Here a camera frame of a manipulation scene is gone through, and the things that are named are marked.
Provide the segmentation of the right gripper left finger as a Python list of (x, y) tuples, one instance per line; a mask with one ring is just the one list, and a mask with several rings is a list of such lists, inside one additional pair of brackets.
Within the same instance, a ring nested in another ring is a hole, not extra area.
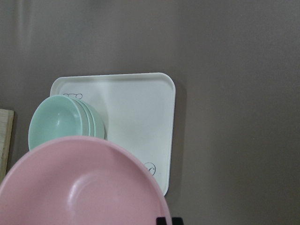
[(165, 217), (157, 217), (156, 225), (167, 225), (166, 218)]

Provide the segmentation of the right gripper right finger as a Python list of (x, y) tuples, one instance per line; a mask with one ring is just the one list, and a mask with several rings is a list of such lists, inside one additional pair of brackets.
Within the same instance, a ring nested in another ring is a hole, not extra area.
[(172, 217), (172, 225), (183, 225), (183, 219), (181, 217)]

